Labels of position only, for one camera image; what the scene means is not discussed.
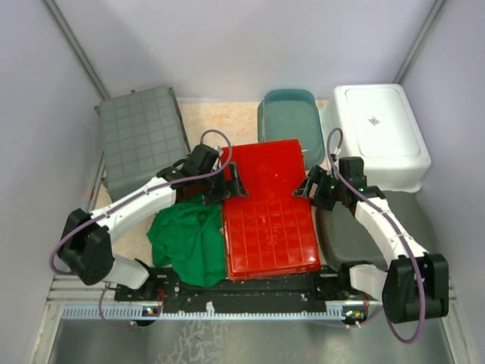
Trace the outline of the grey plastic tub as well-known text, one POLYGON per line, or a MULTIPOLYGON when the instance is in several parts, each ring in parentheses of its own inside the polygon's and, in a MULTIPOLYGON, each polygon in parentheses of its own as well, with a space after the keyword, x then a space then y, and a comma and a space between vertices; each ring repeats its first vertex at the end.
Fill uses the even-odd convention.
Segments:
MULTIPOLYGON (((386 191, 387 202, 404 229, 430 253, 437 241, 430 219, 412 193, 386 191)), ((366 261, 387 270, 387 263, 367 230, 341 203, 333 210, 315 210, 319 244, 327 265, 338 271, 343 263, 366 261)))

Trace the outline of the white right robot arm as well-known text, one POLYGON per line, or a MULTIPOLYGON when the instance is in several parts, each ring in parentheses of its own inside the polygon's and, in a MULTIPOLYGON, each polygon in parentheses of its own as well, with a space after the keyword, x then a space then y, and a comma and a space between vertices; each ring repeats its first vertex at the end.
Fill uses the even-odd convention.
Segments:
POLYGON ((326 211, 341 203, 386 262, 385 270, 367 261, 343 263, 339 293, 348 300, 366 293, 381 301, 393 324, 447 316, 449 266, 444 256, 429 252, 407 232, 380 188, 368 185, 362 158, 343 157, 330 164, 330 170, 315 165, 292 195, 326 211))

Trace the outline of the large white plastic container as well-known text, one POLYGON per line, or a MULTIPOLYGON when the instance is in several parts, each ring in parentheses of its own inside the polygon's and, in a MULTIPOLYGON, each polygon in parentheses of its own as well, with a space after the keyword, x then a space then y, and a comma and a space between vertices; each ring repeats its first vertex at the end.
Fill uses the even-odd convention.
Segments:
POLYGON ((404 89, 399 84, 338 86, 319 110, 325 144, 341 157, 360 157, 368 184, 416 193, 431 157, 404 89), (328 134, 335 128, 339 136, 328 134))

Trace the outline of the red plastic crate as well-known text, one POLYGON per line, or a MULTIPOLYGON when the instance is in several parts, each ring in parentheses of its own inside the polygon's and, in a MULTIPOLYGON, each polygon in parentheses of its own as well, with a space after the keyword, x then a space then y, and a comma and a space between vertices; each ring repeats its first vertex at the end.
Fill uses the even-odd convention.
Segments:
POLYGON ((224 148, 222 159, 236 163, 249 194, 222 205, 227 277, 244 281, 317 271, 311 205, 293 196, 306 177, 299 141, 224 148))

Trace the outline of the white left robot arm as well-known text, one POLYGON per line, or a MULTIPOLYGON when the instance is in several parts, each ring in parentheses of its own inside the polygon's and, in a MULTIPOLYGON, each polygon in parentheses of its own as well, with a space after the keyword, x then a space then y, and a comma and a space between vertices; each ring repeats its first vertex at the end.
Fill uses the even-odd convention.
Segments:
POLYGON ((143 301, 152 299, 158 283, 151 278, 150 267, 138 259, 116 256, 111 246, 145 218, 175 205, 177 194, 192 185, 202 188, 206 205, 247 197, 236 163, 228 157, 217 166, 220 160, 216 149, 198 144, 186 158, 160 170, 116 203, 93 212, 74 210, 67 217, 57 257, 86 286, 118 284, 143 301))

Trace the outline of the grey plastic bin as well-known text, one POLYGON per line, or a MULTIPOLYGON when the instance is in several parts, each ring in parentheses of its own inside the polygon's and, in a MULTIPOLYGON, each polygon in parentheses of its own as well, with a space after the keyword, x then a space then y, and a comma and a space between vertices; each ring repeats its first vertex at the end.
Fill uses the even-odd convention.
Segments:
POLYGON ((165 86, 98 106, 105 141, 106 189, 113 202, 190 152, 174 90, 165 86))

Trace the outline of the teal translucent plastic tub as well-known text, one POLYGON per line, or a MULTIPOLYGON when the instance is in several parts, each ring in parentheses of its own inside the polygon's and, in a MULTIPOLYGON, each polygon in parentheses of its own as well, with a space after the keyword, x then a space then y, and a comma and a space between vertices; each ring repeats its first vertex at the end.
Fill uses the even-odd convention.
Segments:
POLYGON ((258 105, 258 141, 297 139, 306 169, 323 162, 321 120, 312 93, 304 89, 276 89, 258 105))

